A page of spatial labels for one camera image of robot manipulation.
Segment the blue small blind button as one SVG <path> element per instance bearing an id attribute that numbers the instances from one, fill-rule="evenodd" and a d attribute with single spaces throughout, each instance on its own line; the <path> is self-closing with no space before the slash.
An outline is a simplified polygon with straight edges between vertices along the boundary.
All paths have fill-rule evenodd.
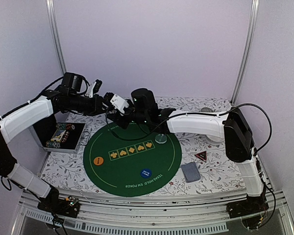
<path id="1" fill-rule="evenodd" d="M 140 172 L 140 176 L 144 179 L 150 178 L 152 175 L 152 171 L 148 168 L 142 169 Z"/>

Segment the orange big blind button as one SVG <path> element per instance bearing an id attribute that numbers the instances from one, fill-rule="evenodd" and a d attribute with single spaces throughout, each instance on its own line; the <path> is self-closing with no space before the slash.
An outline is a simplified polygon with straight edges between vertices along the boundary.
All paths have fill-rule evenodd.
<path id="1" fill-rule="evenodd" d="M 100 166 L 104 163 L 104 158 L 103 157 L 95 157 L 93 160 L 94 165 Z"/>

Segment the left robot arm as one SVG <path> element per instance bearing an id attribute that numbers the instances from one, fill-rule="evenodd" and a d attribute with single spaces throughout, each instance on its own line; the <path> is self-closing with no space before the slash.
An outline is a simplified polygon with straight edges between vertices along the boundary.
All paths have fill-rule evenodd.
<path id="1" fill-rule="evenodd" d="M 111 107 L 113 93 L 98 95 L 100 80 L 90 85 L 82 75 L 67 72 L 54 90 L 46 86 L 35 98 L 0 117 L 0 176 L 33 193 L 52 212 L 60 212 L 65 200 L 59 191 L 21 166 L 11 154 L 8 143 L 19 133 L 58 112 L 96 116 Z"/>

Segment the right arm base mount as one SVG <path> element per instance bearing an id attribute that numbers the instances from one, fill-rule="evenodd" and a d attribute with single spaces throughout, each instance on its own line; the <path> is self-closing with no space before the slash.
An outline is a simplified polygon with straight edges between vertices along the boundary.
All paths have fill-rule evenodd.
<path id="1" fill-rule="evenodd" d="M 250 197 L 245 200 L 231 202 L 226 205 L 226 211 L 230 218 L 237 218 L 258 213 L 256 216 L 248 217 L 242 220 L 242 224 L 248 230 L 256 230 L 264 221 L 264 217 L 269 209 L 265 196 Z"/>

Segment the clear dealer button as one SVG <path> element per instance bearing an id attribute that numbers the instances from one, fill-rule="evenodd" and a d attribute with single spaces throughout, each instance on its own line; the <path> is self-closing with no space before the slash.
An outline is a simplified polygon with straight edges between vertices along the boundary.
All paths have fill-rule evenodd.
<path id="1" fill-rule="evenodd" d="M 157 134 L 155 136 L 155 141 L 158 144 L 165 144 L 167 142 L 167 136 L 165 134 Z"/>

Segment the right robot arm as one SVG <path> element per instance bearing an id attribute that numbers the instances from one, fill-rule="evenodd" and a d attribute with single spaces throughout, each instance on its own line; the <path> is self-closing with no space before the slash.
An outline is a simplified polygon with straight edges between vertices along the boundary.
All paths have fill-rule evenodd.
<path id="1" fill-rule="evenodd" d="M 144 124 L 151 133 L 157 134 L 155 141 L 159 144 L 166 143 L 167 134 L 176 133 L 201 134 L 212 142 L 224 142 L 226 156 L 238 166 L 247 193 L 245 200 L 227 204 L 228 212 L 255 213 L 269 208 L 258 149 L 254 146 L 252 130 L 238 107 L 225 113 L 160 109 L 153 92 L 146 88 L 134 90 L 131 97 L 129 100 L 112 95 L 108 99 L 112 110 L 107 112 L 107 119 L 123 129 L 131 122 Z"/>

